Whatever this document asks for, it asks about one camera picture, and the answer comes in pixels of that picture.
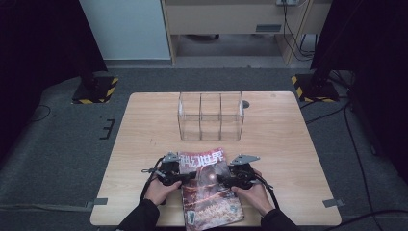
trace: clear acrylic box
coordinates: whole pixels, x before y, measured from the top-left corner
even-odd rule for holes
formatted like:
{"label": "clear acrylic box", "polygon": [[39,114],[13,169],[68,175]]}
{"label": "clear acrylic box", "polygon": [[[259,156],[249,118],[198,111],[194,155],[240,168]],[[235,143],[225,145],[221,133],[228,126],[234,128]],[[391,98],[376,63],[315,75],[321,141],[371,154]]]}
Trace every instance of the clear acrylic box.
{"label": "clear acrylic box", "polygon": [[240,91],[180,93],[178,122],[183,141],[238,141],[243,119]]}

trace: black cable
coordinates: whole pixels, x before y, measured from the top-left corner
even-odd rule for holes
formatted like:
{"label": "black cable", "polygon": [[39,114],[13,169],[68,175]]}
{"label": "black cable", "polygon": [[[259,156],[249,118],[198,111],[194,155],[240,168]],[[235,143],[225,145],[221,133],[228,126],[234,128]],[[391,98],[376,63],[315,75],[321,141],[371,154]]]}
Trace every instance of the black cable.
{"label": "black cable", "polygon": [[300,107],[300,109],[306,108],[307,106],[312,105],[312,104],[314,104],[316,102],[318,102],[318,101],[313,101],[313,102],[310,102],[310,103],[308,103],[306,105],[303,105],[302,107]]}
{"label": "black cable", "polygon": [[[373,208],[372,208],[372,203],[371,203],[371,196],[370,196],[370,192],[369,192],[369,187],[368,187],[368,185],[367,185],[366,174],[365,174],[365,172],[364,172],[363,164],[362,164],[361,158],[360,158],[360,153],[358,152],[358,149],[357,149],[357,146],[356,146],[356,143],[355,143],[353,134],[351,133],[350,125],[349,125],[348,119],[347,119],[346,108],[347,108],[348,104],[349,104],[349,103],[347,103],[347,104],[345,105],[345,107],[344,107],[344,120],[345,120],[345,125],[347,126],[347,131],[348,131],[348,134],[350,135],[351,142],[352,142],[353,148],[354,148],[354,152],[355,152],[355,154],[356,154],[356,157],[357,157],[357,160],[358,160],[358,164],[359,164],[359,166],[360,166],[361,174],[362,174],[362,176],[363,176],[364,189],[365,189],[365,191],[366,191],[367,201],[368,201],[369,206],[370,206],[370,211],[371,211],[372,213],[374,213],[374,210],[373,210]],[[379,228],[379,230],[383,230],[382,227],[381,227],[381,225],[378,223],[378,220],[377,220],[377,218],[375,217],[375,215],[372,215],[372,218],[374,219],[375,224],[377,225],[377,227]]]}
{"label": "black cable", "polygon": [[325,118],[325,117],[328,117],[328,116],[332,116],[332,115],[334,115],[334,114],[337,114],[337,113],[341,112],[345,107],[347,107],[347,105],[348,105],[349,103],[350,103],[350,102],[348,101],[344,106],[342,106],[340,109],[336,110],[336,111],[333,112],[333,113],[329,113],[329,114],[326,114],[326,115],[321,115],[321,116],[319,116],[319,117],[310,119],[310,120],[306,121],[306,124],[311,124],[311,123],[313,123],[313,122],[315,122],[315,121],[317,121],[317,120],[319,120],[319,119],[322,119],[322,118]]}
{"label": "black cable", "polygon": [[304,43],[305,39],[306,39],[306,35],[303,35],[303,36],[302,36],[302,40],[301,40],[300,45],[299,45],[300,51],[315,54],[315,51],[314,51],[314,50],[313,50],[313,51],[303,50],[302,46],[303,46],[303,43]]}
{"label": "black cable", "polygon": [[342,86],[343,88],[345,88],[345,89],[347,89],[347,90],[350,89],[350,87],[349,87],[349,85],[348,85],[347,83],[344,83],[343,81],[341,81],[341,80],[339,80],[339,79],[335,79],[335,78],[331,77],[330,75],[328,76],[327,79],[329,79],[329,80],[331,80],[332,82],[334,82],[334,83],[336,83],[336,84]]}
{"label": "black cable", "polygon": [[[302,61],[302,62],[311,61],[311,60],[313,59],[313,55],[311,55],[311,54],[303,54],[303,53],[301,52],[301,50],[300,50],[298,44],[297,44],[296,39],[294,38],[294,34],[293,34],[292,30],[291,30],[291,27],[289,26],[288,19],[287,19],[287,14],[288,14],[288,8],[287,8],[287,7],[288,7],[288,4],[287,4],[286,0],[283,0],[282,2],[283,2],[283,12],[284,12],[283,38],[284,38],[285,42],[288,44],[288,46],[291,48],[292,53],[293,53],[294,57],[295,57],[297,60]],[[296,56],[296,54],[295,54],[295,52],[294,52],[294,50],[293,50],[293,47],[289,44],[288,39],[286,38],[286,27],[288,27],[288,29],[289,29],[291,35],[293,36],[294,45],[295,45],[296,48],[299,50],[299,53],[300,53],[303,57],[312,57],[311,59],[301,60],[301,59],[299,59],[299,58]]]}
{"label": "black cable", "polygon": [[150,186],[150,183],[151,183],[153,180],[155,180],[155,179],[153,179],[153,175],[155,174],[155,172],[156,172],[156,170],[157,170],[157,166],[158,166],[159,163],[162,161],[162,159],[163,159],[163,157],[159,158],[159,160],[156,162],[156,165],[154,165],[154,167],[151,168],[152,171],[151,171],[151,173],[150,173],[150,176],[149,176],[149,178],[147,179],[146,183],[144,184],[143,190],[141,191],[139,203],[141,203],[141,202],[144,200],[144,196],[146,195],[146,192],[147,192],[147,189],[148,189],[149,186]]}
{"label": "black cable", "polygon": [[[379,230],[383,230],[382,227],[381,227],[381,225],[379,224],[377,218],[376,218],[376,215],[389,214],[389,213],[404,213],[404,214],[408,214],[408,211],[406,211],[406,210],[381,210],[381,211],[375,211],[375,212],[373,211],[372,203],[371,203],[371,198],[370,198],[369,187],[368,187],[368,185],[367,185],[366,174],[365,174],[365,172],[364,172],[363,164],[362,164],[361,158],[360,158],[360,154],[359,154],[359,152],[358,152],[358,149],[357,149],[357,146],[356,146],[354,137],[353,137],[353,135],[352,135],[352,133],[351,133],[351,129],[350,129],[350,126],[349,126],[349,123],[348,123],[347,115],[346,115],[346,108],[348,107],[349,104],[350,104],[350,101],[348,101],[348,102],[341,108],[341,110],[344,110],[344,121],[345,121],[345,124],[346,124],[346,127],[347,127],[348,134],[350,135],[351,142],[352,142],[352,144],[353,144],[353,148],[354,148],[354,151],[355,151],[355,153],[356,153],[357,160],[358,160],[358,163],[359,163],[361,172],[362,172],[363,182],[364,182],[364,186],[365,186],[365,191],[366,191],[368,203],[369,203],[369,206],[370,206],[370,213],[365,214],[365,215],[362,215],[362,216],[359,216],[358,218],[353,218],[353,219],[350,219],[350,220],[348,220],[348,221],[342,222],[341,224],[339,224],[339,225],[337,225],[337,226],[324,229],[324,231],[333,230],[333,229],[336,229],[336,228],[345,226],[345,225],[350,224],[350,223],[352,223],[352,222],[358,221],[358,220],[363,219],[363,218],[368,218],[368,217],[373,217],[373,219],[374,219],[374,221],[375,221],[375,224],[377,225],[377,227],[379,228]],[[316,120],[318,120],[318,119],[320,119],[320,118],[323,118],[323,117],[326,117],[326,116],[331,116],[331,115],[337,113],[338,111],[336,111],[336,112],[334,112],[334,113],[331,113],[331,114],[329,114],[329,115],[320,116],[320,117],[318,117],[318,118],[312,119],[311,121],[313,122],[313,121],[316,121]]]}
{"label": "black cable", "polygon": [[342,74],[338,70],[332,70],[331,73],[335,74],[338,79],[333,79],[330,78],[330,80],[337,82],[340,84],[342,87],[345,87],[346,89],[350,89],[351,85],[343,78]]}
{"label": "black cable", "polygon": [[273,204],[275,205],[276,209],[280,209],[279,208],[279,204],[278,204],[278,200],[276,199],[275,193],[273,193],[273,186],[271,186],[270,184],[268,184],[267,180],[262,177],[261,175],[258,175],[255,173],[255,177],[262,182],[262,184],[264,184],[265,188],[268,190],[269,194],[270,194],[270,198],[272,198]]}
{"label": "black cable", "polygon": [[42,105],[42,104],[38,105],[38,107],[44,107],[44,108],[48,109],[47,115],[45,115],[45,116],[43,116],[42,118],[39,118],[39,119],[30,120],[29,123],[42,121],[43,119],[47,118],[51,114],[51,108],[50,107],[48,107],[46,105]]}
{"label": "black cable", "polygon": [[329,230],[337,229],[339,227],[342,227],[342,226],[348,225],[350,223],[356,222],[356,221],[358,221],[360,219],[368,218],[368,217],[376,216],[376,215],[381,215],[381,214],[408,214],[408,211],[407,210],[380,210],[380,211],[372,212],[372,213],[369,213],[369,214],[361,215],[361,216],[359,216],[357,218],[352,218],[350,220],[342,222],[341,224],[339,224],[337,226],[326,228],[323,231],[329,231]]}

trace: black curtain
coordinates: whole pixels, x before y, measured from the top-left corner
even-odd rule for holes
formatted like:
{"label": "black curtain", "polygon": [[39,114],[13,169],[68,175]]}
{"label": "black curtain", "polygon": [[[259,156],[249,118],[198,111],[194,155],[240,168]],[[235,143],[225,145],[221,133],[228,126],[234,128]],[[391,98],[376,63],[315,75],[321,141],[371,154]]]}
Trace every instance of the black curtain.
{"label": "black curtain", "polygon": [[107,68],[78,0],[0,0],[0,162],[48,87]]}
{"label": "black curtain", "polygon": [[311,68],[351,70],[350,98],[373,152],[408,183],[408,2],[333,0]]}

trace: magazine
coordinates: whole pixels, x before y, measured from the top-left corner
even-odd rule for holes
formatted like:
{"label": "magazine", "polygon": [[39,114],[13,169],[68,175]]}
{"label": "magazine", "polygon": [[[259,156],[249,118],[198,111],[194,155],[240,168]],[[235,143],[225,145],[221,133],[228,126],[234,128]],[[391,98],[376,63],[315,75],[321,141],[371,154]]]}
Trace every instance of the magazine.
{"label": "magazine", "polygon": [[223,149],[178,152],[180,174],[196,171],[195,179],[181,188],[187,231],[205,230],[243,219],[238,197],[223,188],[217,174],[230,176]]}

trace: black handheld controller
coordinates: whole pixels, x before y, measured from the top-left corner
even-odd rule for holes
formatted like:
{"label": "black handheld controller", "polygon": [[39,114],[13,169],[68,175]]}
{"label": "black handheld controller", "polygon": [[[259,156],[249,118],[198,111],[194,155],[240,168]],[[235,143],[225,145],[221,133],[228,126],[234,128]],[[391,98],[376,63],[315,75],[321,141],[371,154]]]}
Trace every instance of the black handheld controller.
{"label": "black handheld controller", "polygon": [[239,155],[231,162],[231,165],[228,166],[231,176],[225,177],[217,175],[219,184],[225,188],[236,186],[244,190],[249,190],[252,187],[252,184],[257,180],[255,171],[252,169],[249,162],[257,161],[259,159],[259,157],[254,156]]}
{"label": "black handheld controller", "polygon": [[189,183],[191,179],[195,178],[197,174],[196,171],[189,172],[187,174],[180,174],[179,169],[179,162],[180,157],[172,152],[168,152],[163,158],[160,158],[156,165],[151,169],[143,169],[141,172],[148,172],[150,173],[149,179],[144,184],[143,190],[140,195],[140,201],[144,199],[144,195],[147,192],[147,189],[150,186],[150,182],[153,180],[153,175],[156,173],[157,178],[162,182],[165,186],[171,186],[172,184],[176,183],[177,181],[182,181],[182,185]]}
{"label": "black handheld controller", "polygon": [[182,181],[182,185],[189,183],[195,178],[196,171],[187,174],[180,174],[180,157],[169,152],[163,157],[161,166],[156,170],[157,178],[165,185],[170,186],[177,181]]}

